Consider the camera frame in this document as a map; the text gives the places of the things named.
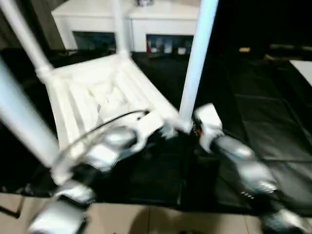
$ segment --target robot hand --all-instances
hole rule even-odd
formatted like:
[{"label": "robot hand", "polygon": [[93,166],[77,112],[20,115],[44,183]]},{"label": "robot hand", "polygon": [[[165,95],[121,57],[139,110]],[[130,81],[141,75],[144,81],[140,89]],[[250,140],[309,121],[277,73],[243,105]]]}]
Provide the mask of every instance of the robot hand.
[{"label": "robot hand", "polygon": [[85,212],[96,199],[98,182],[118,161],[141,151],[155,131],[162,137],[174,135],[173,128],[167,127],[154,112],[142,117],[134,126],[118,126],[104,131],[72,167],[72,177],[59,187],[52,201],[34,218],[28,233],[82,233],[86,226]]},{"label": "robot hand", "polygon": [[280,201],[281,191],[269,168],[258,160],[254,151],[240,141],[225,136],[213,106],[203,106],[195,114],[200,124],[200,144],[207,152],[229,161],[239,177],[240,194],[262,221],[264,233],[311,234],[306,220],[287,210]]}]

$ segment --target black cable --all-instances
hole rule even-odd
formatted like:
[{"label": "black cable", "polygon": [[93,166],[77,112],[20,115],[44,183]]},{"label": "black cable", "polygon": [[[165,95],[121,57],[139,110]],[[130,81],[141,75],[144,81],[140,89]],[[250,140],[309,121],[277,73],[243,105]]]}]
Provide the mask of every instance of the black cable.
[{"label": "black cable", "polygon": [[102,127],[104,127],[105,125],[114,122],[117,119],[120,119],[122,117],[128,116],[130,114],[134,114],[134,113],[144,113],[145,115],[147,115],[149,113],[148,110],[136,110],[136,111],[131,111],[131,112],[127,112],[125,114],[122,114],[120,116],[117,116],[105,123],[100,124],[99,126],[91,129],[90,131],[88,131],[87,133],[82,134],[77,140],[75,140],[73,143],[69,144],[64,150],[62,150],[62,152],[59,155],[59,158],[57,160],[57,162],[59,161],[60,158],[62,158],[61,156],[63,156],[65,153],[67,153],[73,146],[75,146],[77,143],[79,143],[81,140],[85,139],[89,134],[101,129]]}]

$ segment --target white shelf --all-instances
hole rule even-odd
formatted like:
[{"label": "white shelf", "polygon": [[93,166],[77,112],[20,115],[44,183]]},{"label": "white shelf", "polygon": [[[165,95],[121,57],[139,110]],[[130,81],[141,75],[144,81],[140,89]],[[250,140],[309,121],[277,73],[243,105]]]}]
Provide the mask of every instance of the white shelf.
[{"label": "white shelf", "polygon": [[[135,8],[133,0],[123,0],[125,15]],[[111,0],[69,0],[52,11],[54,17],[113,17]]]},{"label": "white shelf", "polygon": [[[146,51],[146,35],[193,35],[200,0],[155,0],[146,7],[122,0],[132,51]],[[66,49],[77,49],[73,31],[114,32],[111,0],[69,0],[52,12]]]},{"label": "white shelf", "polygon": [[[131,19],[197,20],[200,0],[155,0],[146,7],[123,0],[122,10]],[[113,17],[110,0],[69,0],[52,11],[54,17]]]}]

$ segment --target beige floor tile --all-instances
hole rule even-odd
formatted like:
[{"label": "beige floor tile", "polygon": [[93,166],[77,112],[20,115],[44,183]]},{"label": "beige floor tile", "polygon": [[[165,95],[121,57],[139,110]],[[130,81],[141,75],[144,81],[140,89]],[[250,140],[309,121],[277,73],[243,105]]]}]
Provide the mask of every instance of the beige floor tile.
[{"label": "beige floor tile", "polygon": [[[19,195],[0,194],[0,205],[14,212],[17,211],[21,200]],[[0,213],[0,232],[3,234],[22,234],[22,226],[19,219]]]},{"label": "beige floor tile", "polygon": [[244,215],[244,217],[249,234],[262,234],[259,218],[250,215]]},{"label": "beige floor tile", "polygon": [[140,205],[95,204],[95,222],[101,223],[103,234],[147,234],[149,208]]},{"label": "beige floor tile", "polygon": [[[0,205],[15,212],[17,211],[21,199],[22,196],[19,195],[1,194]],[[46,199],[40,198],[25,198],[21,214],[18,219],[0,213],[1,233],[26,233],[30,220],[40,210],[40,208],[43,207],[46,201]]]},{"label": "beige floor tile", "polygon": [[152,207],[149,234],[248,234],[244,216],[235,214],[182,213]]}]

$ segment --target white pole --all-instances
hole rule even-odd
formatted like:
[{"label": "white pole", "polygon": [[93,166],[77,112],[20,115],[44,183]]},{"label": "white pole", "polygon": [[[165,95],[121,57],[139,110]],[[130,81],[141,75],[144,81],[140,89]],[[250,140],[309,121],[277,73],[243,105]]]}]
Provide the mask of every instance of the white pole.
[{"label": "white pole", "polygon": [[126,42],[126,34],[124,27],[124,15],[121,8],[120,0],[111,0],[113,4],[113,13],[115,19],[115,39],[116,39],[116,47],[117,53],[120,55],[129,55],[127,42]]},{"label": "white pole", "polygon": [[179,118],[186,132],[189,132],[192,127],[192,114],[195,99],[210,35],[213,29],[217,6],[218,0],[201,0],[179,111]]},{"label": "white pole", "polygon": [[21,15],[15,0],[0,0],[0,6],[27,55],[35,66],[36,72],[50,71],[52,65],[39,47],[34,35],[25,22],[25,19]]},{"label": "white pole", "polygon": [[44,166],[51,167],[55,163],[59,155],[57,140],[11,77],[2,60],[0,118]]}]

